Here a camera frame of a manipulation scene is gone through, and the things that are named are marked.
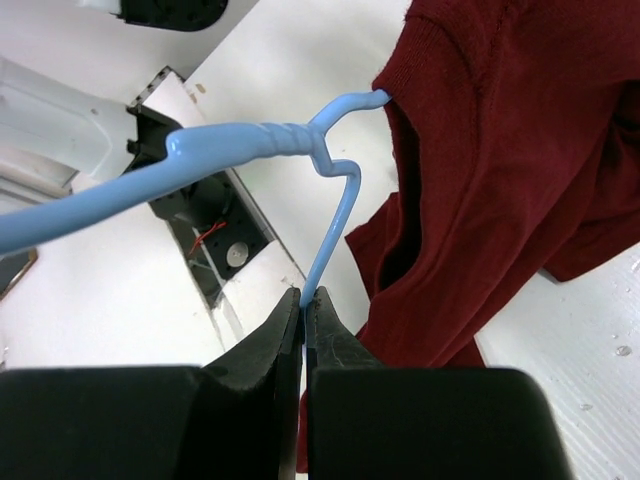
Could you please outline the dark red t shirt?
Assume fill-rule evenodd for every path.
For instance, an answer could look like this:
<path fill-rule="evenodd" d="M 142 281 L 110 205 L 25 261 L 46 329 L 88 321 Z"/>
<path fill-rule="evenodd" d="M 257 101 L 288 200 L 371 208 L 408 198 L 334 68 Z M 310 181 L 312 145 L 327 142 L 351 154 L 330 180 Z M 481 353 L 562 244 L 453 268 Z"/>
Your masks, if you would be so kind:
<path fill-rule="evenodd" d="M 639 241 L 639 5 L 415 1 L 374 81 L 399 189 L 347 244 L 392 367 L 478 366 L 475 334 L 539 270 Z"/>

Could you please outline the light blue wire hanger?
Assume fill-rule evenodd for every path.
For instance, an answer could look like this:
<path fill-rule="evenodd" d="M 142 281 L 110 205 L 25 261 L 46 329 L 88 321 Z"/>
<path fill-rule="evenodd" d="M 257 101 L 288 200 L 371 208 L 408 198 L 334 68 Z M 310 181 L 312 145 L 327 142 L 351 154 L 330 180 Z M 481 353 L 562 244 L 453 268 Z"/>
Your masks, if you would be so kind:
<path fill-rule="evenodd" d="M 306 124 L 225 123 L 172 132 L 164 160 L 78 195 L 39 205 L 1 218 L 1 252 L 13 254 L 90 227 L 141 203 L 155 200 L 219 171 L 256 159 L 307 156 L 316 173 L 343 177 L 344 192 L 306 276 L 294 323 L 296 340 L 306 341 L 307 308 L 341 238 L 361 187 L 359 165 L 331 158 L 328 131 L 344 116 L 375 110 L 391 97 L 378 89 L 344 94 L 332 100 Z"/>

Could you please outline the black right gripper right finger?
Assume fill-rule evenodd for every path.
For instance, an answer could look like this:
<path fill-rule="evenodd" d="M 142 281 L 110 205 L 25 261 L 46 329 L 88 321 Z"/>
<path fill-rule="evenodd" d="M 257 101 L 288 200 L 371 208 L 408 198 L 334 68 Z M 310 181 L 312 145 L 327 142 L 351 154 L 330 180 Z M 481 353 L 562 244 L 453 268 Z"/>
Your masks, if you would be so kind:
<path fill-rule="evenodd" d="M 504 368 L 383 365 L 325 288 L 305 313 L 307 458 L 313 479 L 568 479 L 550 406 Z"/>

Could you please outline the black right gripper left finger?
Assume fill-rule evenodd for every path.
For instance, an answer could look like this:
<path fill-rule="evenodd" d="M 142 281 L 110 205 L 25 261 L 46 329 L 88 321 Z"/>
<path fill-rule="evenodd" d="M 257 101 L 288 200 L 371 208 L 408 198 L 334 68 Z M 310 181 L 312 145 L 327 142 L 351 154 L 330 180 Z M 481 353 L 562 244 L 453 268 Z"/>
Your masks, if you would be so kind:
<path fill-rule="evenodd" d="M 291 479 L 300 292 L 231 350 L 190 365 L 11 369 L 5 479 Z"/>

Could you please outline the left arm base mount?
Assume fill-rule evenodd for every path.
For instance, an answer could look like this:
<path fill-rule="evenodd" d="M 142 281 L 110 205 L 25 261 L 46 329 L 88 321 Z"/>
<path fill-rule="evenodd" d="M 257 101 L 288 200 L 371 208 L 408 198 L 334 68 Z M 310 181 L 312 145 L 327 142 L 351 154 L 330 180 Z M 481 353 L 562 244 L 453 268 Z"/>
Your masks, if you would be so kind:
<path fill-rule="evenodd" d="M 181 125 L 141 105 L 130 106 L 127 112 L 137 124 L 137 138 L 127 141 L 127 151 L 133 155 L 126 169 L 130 173 L 164 159 L 166 137 Z M 168 223 L 209 307 L 216 303 L 223 284 L 269 244 L 224 171 L 152 200 L 149 206 Z"/>

